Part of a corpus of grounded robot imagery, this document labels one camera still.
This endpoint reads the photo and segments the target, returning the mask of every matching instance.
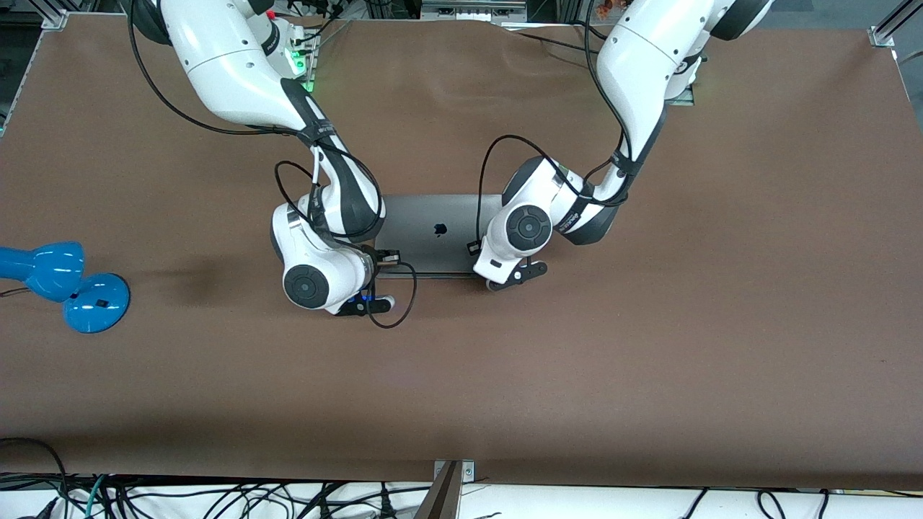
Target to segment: wire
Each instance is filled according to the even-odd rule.
[[[907,492],[898,492],[897,490],[882,490],[882,492],[894,494],[895,496],[903,496],[905,498],[923,498],[923,495],[920,494],[908,494]]]
[[[298,8],[298,4],[297,4],[296,2],[290,0],[290,1],[289,1],[289,7],[290,7],[290,8],[291,8],[291,7],[294,7],[294,12],[298,13],[298,16],[299,16],[299,17],[302,17],[302,18],[303,18],[303,17],[305,16],[304,14],[302,14],[301,9]]]
[[[590,173],[584,175],[584,176],[583,176],[583,181],[585,182],[585,181],[587,181],[587,180],[590,180],[590,177],[591,177],[591,176],[596,175],[596,173],[597,173],[598,171],[602,170],[603,168],[605,168],[606,166],[608,166],[608,165],[611,164],[611,163],[612,163],[612,158],[611,158],[611,157],[608,158],[608,159],[605,159],[605,161],[603,161],[603,163],[599,164],[598,166],[596,166],[595,168],[593,168],[592,170],[590,170]]]
[[[389,493],[390,495],[394,495],[394,494],[401,494],[401,493],[404,493],[404,492],[422,492],[422,491],[424,491],[424,490],[429,490],[429,487],[411,487],[411,488],[409,488],[409,489],[388,490],[388,493]],[[382,492],[379,492],[379,493],[377,493],[377,494],[371,494],[371,495],[368,495],[368,496],[365,496],[365,497],[362,497],[362,498],[354,499],[354,500],[352,500],[352,501],[347,501],[346,503],[344,503],[344,504],[338,506],[337,508],[334,508],[333,510],[331,510],[330,513],[322,514],[318,519],[330,519],[331,517],[333,517],[333,515],[334,515],[335,513],[339,512],[340,510],[342,510],[342,509],[344,509],[344,508],[346,508],[346,507],[348,507],[348,506],[355,506],[355,505],[357,505],[357,504],[366,504],[365,501],[368,501],[368,500],[371,500],[371,499],[375,499],[375,498],[377,498],[377,497],[380,497],[381,495],[382,495]]]
[[[773,503],[775,503],[775,509],[779,511],[778,519],[785,519],[785,511],[782,510],[782,505],[779,504],[779,500],[777,500],[773,493],[769,490],[760,490],[756,493],[756,504],[760,507],[760,512],[762,512],[762,514],[765,515],[767,519],[776,519],[775,517],[769,515],[769,512],[767,512],[766,509],[762,506],[762,496],[769,496],[770,499],[773,500]]]
[[[594,2],[587,2],[586,19],[583,21],[583,27],[590,27],[590,15],[593,13],[593,4]],[[616,106],[612,104],[612,100],[609,99],[609,96],[605,95],[603,85],[599,82],[599,76],[596,74],[596,67],[593,66],[592,53],[590,52],[590,32],[588,30],[583,32],[583,53],[586,56],[586,67],[590,69],[590,77],[593,78],[593,84],[596,85],[599,95],[603,96],[605,105],[609,107],[609,111],[612,112],[612,115],[615,116],[618,124],[622,127],[622,131],[618,137],[617,147],[620,149],[622,147],[622,141],[624,140],[628,148],[629,157],[631,157],[631,137],[629,137],[628,127],[625,126],[625,121],[623,121],[621,115],[618,114],[618,110],[616,110]]]
[[[699,492],[699,495],[696,496],[695,501],[692,502],[692,505],[689,507],[689,510],[686,512],[686,515],[683,515],[679,519],[690,519],[695,513],[695,509],[699,507],[701,498],[705,497],[705,493],[708,492],[708,487],[705,487]]]
[[[923,50],[914,51],[914,52],[912,52],[912,53],[910,53],[910,54],[904,56],[903,58],[901,58],[901,60],[897,62],[897,65],[906,65],[906,64],[909,63],[910,61],[915,60],[915,59],[919,58],[920,56],[923,56]]]
[[[29,292],[29,289],[26,288],[25,286],[21,286],[20,288],[14,288],[12,290],[6,290],[5,292],[0,292],[0,297],[16,296],[19,294],[25,294],[27,292]]]
[[[45,443],[44,441],[35,440],[34,438],[22,438],[22,437],[0,438],[0,445],[3,445],[4,443],[28,443],[30,445],[36,445],[38,447],[43,448],[54,458],[54,463],[58,467],[58,473],[61,475],[61,488],[59,489],[59,493],[63,494],[65,497],[63,517],[70,517],[69,511],[67,509],[67,504],[68,504],[67,473],[66,473],[66,470],[64,469],[64,462],[61,461],[61,456],[58,455],[57,451],[54,448],[52,448],[51,445]]]
[[[397,264],[401,265],[402,267],[407,267],[407,270],[410,271],[411,279],[414,280],[414,290],[410,293],[410,303],[407,304],[407,309],[404,310],[404,313],[401,316],[401,318],[398,320],[395,320],[391,324],[382,324],[378,322],[378,320],[375,319],[375,314],[372,313],[371,305],[366,304],[366,315],[368,316],[370,320],[372,320],[373,323],[375,323],[376,326],[378,326],[382,330],[391,330],[391,329],[394,329],[400,326],[401,323],[407,319],[407,316],[410,315],[410,311],[414,308],[414,302],[416,301],[416,285],[417,285],[416,269],[414,268],[413,265],[411,265],[410,263],[406,261],[398,261]],[[372,281],[369,282],[368,286],[369,286],[369,289],[368,289],[369,294],[371,295],[369,302],[371,302],[375,300],[375,277],[374,276],[372,278]]]
[[[595,36],[596,38],[599,38],[600,40],[605,40],[605,34],[603,34],[602,32],[600,32],[600,31],[599,31],[597,28],[595,28],[592,24],[586,23],[586,22],[583,21],[583,20],[574,19],[574,20],[571,20],[570,22],[568,22],[568,25],[579,25],[579,26],[583,27],[584,29],[587,29],[589,32],[592,32],[592,33],[593,33],[593,36]]]
[[[538,40],[539,42],[553,43],[555,45],[560,45],[562,47],[568,47],[570,49],[577,49],[578,51],[583,50],[583,47],[579,45],[574,45],[573,43],[559,42],[558,40],[551,40],[550,38],[544,38],[542,36],[535,36],[534,34],[526,34],[525,32],[516,32],[516,34],[519,34],[520,36],[524,38],[532,38],[533,40]],[[599,51],[590,51],[590,53],[599,54]]]
[[[817,512],[817,519],[823,519],[824,513],[827,512],[827,503],[830,502],[830,491],[828,489],[821,489],[821,494],[823,494],[823,501],[821,501],[821,509]]]
[[[97,477],[96,483],[93,483],[93,488],[90,490],[90,496],[87,498],[87,510],[83,514],[84,519],[90,519],[93,516],[93,499],[96,498],[96,493],[100,491],[100,485],[104,479],[106,479],[105,474]]]
[[[183,117],[186,121],[196,125],[197,127],[207,129],[216,133],[221,133],[224,135],[268,135],[268,134],[283,134],[289,135],[289,132],[280,131],[278,128],[261,128],[257,130],[231,130],[224,129],[219,127],[214,127],[212,125],[203,123],[190,115],[186,115],[185,112],[176,108],[166,97],[163,96],[160,89],[157,88],[157,85],[154,84],[154,80],[150,77],[148,69],[144,66],[144,62],[141,60],[141,54],[138,51],[138,41],[135,38],[135,3],[138,0],[130,0],[128,7],[128,40],[131,42],[131,52],[135,55],[135,61],[138,63],[138,68],[141,69],[141,75],[144,76],[144,79],[148,82],[148,86],[154,92],[154,95],[157,96],[157,99],[161,100],[161,103],[165,104],[174,114]]]
[[[324,22],[324,25],[321,25],[321,26],[320,26],[320,29],[318,29],[317,32],[315,32],[314,34],[311,34],[310,36],[304,38],[303,40],[298,40],[298,43],[299,43],[299,44],[300,44],[300,43],[307,43],[307,42],[310,42],[311,40],[314,40],[315,38],[317,38],[318,36],[320,36],[320,33],[323,32],[324,29],[326,29],[327,27],[329,27],[330,24],[333,23],[333,20],[335,20],[335,19],[337,19],[337,17],[336,17],[335,15],[330,15],[330,18],[328,18],[327,21]]]

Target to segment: brown table surface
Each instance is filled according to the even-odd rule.
[[[131,308],[83,336],[36,296],[0,301],[4,436],[80,472],[426,479],[473,458],[493,481],[923,487],[923,138],[864,32],[715,42],[602,243],[555,237],[550,273],[504,293],[422,282],[386,332],[281,290],[272,166],[309,165],[302,145],[168,112],[124,24],[44,36],[0,142],[0,243],[76,239]],[[219,122],[171,49],[141,51]],[[503,133],[577,171],[612,151],[580,62],[485,23],[359,22],[315,94],[386,193],[474,193]],[[502,145],[487,191],[531,155]]]

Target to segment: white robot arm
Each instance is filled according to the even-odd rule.
[[[284,264],[285,294],[303,308],[337,314],[368,285],[372,239],[385,218],[374,177],[348,152],[306,89],[302,27],[270,19],[271,0],[122,0],[149,39],[169,43],[199,99],[241,125],[289,128],[330,183],[279,206],[271,240]],[[382,298],[390,309],[391,299]]]
[[[635,0],[599,52],[601,90],[622,124],[612,165],[597,186],[550,157],[526,161],[503,190],[474,271],[500,289],[544,273],[530,262],[554,229],[575,245],[603,238],[664,123],[665,100],[695,79],[706,41],[752,29],[773,0]]]

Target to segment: black connector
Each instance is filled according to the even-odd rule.
[[[384,483],[381,484],[381,513],[378,515],[380,519],[397,519],[398,513],[394,510],[394,507],[391,506],[391,497],[388,495],[388,487]]]

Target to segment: blue desk lamp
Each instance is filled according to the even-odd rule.
[[[112,328],[128,310],[131,294],[121,277],[83,277],[83,247],[52,243],[35,250],[0,247],[0,278],[23,282],[32,292],[63,303],[64,321],[81,333]]]

